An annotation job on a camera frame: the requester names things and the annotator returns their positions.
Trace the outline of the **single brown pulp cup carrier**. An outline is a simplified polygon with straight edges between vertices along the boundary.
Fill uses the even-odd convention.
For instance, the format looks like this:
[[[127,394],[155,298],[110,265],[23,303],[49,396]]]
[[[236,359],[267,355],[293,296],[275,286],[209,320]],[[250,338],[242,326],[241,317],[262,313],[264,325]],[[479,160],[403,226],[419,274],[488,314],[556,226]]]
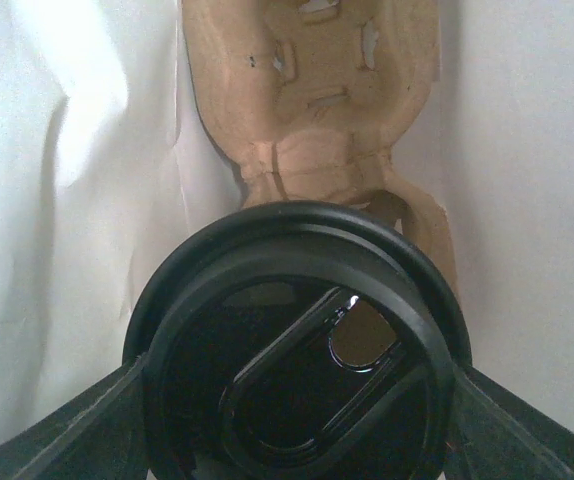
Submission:
[[[244,206],[316,200],[370,212],[457,283],[446,213],[399,174],[394,144],[435,78],[434,1],[185,1],[200,118],[239,167]]]

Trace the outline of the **light blue paper bag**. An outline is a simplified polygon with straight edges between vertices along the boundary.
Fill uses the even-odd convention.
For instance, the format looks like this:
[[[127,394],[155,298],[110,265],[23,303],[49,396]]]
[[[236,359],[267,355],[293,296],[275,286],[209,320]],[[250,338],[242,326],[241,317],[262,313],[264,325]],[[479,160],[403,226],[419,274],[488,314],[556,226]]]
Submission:
[[[574,432],[574,1],[443,1],[395,168],[450,225],[475,366]],[[174,1],[0,1],[0,444],[121,362],[135,303],[242,186]]]

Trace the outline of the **black lid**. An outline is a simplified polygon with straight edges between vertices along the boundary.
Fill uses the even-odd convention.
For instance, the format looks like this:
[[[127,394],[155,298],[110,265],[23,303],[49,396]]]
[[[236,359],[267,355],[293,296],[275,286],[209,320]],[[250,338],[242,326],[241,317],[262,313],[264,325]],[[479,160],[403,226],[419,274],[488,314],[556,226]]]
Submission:
[[[133,311],[148,459],[247,479],[433,479],[471,347],[443,275],[356,210],[267,204],[194,234]]]

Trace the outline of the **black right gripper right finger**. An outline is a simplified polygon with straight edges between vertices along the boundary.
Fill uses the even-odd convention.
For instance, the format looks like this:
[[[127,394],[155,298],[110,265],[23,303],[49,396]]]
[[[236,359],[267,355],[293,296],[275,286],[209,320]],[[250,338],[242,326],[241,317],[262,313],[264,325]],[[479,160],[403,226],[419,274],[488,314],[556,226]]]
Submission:
[[[574,479],[574,433],[470,365],[456,367],[448,479]]]

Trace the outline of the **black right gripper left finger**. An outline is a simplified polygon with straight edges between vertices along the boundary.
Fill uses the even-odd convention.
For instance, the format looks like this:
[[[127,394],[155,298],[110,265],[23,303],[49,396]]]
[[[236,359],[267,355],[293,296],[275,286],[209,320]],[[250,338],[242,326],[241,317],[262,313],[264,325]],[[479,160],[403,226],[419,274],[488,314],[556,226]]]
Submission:
[[[137,358],[0,445],[0,479],[145,479]]]

